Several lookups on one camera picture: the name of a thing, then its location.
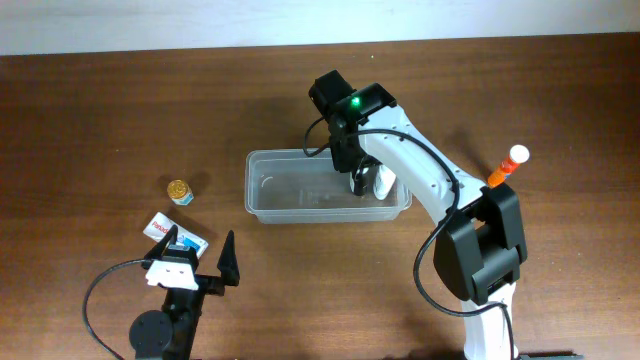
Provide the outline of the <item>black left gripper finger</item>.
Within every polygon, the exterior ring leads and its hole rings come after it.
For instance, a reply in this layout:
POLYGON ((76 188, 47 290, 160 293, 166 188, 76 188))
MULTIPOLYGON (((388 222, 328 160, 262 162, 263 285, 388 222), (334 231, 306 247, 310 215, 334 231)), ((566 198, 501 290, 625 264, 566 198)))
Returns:
POLYGON ((222 247, 217 268, 220 271, 222 281, 226 286, 238 286, 240 271, 235 251, 235 234, 230 230, 222 247))
POLYGON ((160 242, 156 243, 143 257, 143 259, 151 263, 155 260, 159 260, 164 251, 167 249, 169 245, 175 245, 177 241, 178 235, 178 227, 173 225, 165 234, 165 236, 161 239, 160 242))

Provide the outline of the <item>orange tube white cap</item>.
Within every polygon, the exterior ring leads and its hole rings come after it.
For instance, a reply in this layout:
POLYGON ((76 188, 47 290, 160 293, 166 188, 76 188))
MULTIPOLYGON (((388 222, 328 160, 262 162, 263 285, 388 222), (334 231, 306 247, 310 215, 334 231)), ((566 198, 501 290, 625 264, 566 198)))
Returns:
POLYGON ((521 165, 526 163, 530 158, 529 149, 521 144, 514 145, 510 148, 508 156, 500 163, 487 179, 487 183, 491 188, 497 187, 504 183, 521 165))

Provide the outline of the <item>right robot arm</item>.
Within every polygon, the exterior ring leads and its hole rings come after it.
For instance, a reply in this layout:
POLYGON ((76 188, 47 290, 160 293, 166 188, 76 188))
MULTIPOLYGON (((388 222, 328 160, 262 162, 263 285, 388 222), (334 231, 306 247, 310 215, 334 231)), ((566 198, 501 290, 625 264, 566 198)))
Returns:
POLYGON ((308 95, 328 125, 333 166, 364 192, 377 170, 374 194, 383 199, 396 180, 419 200, 435 228, 412 269, 420 295, 463 320, 468 359, 517 359, 512 300, 528 258, 518 196, 507 184, 488 185, 450 161, 412 124, 382 85, 353 88, 332 70, 308 95))

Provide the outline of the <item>white Panadol medicine box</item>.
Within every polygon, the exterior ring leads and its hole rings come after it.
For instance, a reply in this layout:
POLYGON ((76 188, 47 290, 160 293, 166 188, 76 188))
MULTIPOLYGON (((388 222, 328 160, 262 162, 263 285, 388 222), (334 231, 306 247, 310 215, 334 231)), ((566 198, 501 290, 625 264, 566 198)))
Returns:
POLYGON ((200 258, 207 250, 209 244, 205 239, 186 230, 161 212, 156 213, 144 228, 143 233, 154 241, 160 242, 172 227, 177 228, 176 243, 178 245, 193 248, 196 251, 198 258, 200 258))

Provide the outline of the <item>dark bottle white cap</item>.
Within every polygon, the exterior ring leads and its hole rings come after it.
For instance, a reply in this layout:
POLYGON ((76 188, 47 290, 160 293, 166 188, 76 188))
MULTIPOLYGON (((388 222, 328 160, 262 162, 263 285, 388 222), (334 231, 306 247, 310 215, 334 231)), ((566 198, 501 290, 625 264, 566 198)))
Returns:
POLYGON ((364 196, 369 189, 370 167, 359 168, 351 172, 350 188, 355 196, 364 196))

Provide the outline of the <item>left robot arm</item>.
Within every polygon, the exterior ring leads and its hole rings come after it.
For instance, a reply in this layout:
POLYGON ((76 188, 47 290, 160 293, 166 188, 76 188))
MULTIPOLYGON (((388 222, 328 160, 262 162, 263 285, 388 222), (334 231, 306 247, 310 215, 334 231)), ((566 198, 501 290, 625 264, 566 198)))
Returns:
POLYGON ((177 226, 144 256, 147 284, 164 289, 166 296, 159 310, 142 313, 130 327, 129 342, 137 359, 190 357, 205 297, 223 296, 226 288, 239 285, 235 234, 227 234, 218 276, 198 274, 198 266, 196 249, 178 242, 177 226))

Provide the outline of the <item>white spray bottle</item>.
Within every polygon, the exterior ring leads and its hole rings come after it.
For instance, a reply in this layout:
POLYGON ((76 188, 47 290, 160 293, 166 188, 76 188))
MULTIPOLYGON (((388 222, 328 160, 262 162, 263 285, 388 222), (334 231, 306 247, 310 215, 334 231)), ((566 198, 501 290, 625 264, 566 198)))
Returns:
POLYGON ((373 192, 378 200, 385 200, 393 187, 396 180, 396 174, 387 166, 380 165, 378 167, 373 192))

